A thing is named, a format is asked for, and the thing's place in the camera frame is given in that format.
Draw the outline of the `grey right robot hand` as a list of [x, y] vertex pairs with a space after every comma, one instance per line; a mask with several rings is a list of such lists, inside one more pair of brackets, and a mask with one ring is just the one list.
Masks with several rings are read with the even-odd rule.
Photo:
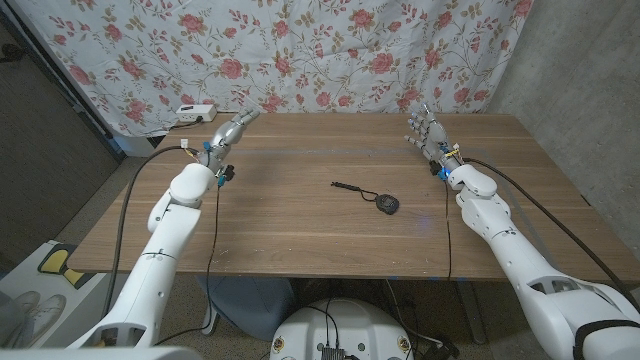
[[453, 170], [464, 164], [459, 146], [449, 142], [445, 128], [427, 103], [423, 103], [418, 112], [412, 113], [408, 124], [417, 138], [405, 135], [404, 139], [421, 151], [434, 176], [447, 180]]

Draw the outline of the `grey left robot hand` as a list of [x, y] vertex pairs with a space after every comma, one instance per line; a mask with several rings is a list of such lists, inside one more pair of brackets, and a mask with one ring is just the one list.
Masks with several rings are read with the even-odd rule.
[[260, 115], [257, 109], [243, 109], [231, 120], [224, 122], [213, 134], [205, 150], [197, 155], [201, 165], [218, 173], [234, 144], [237, 144], [248, 125]]

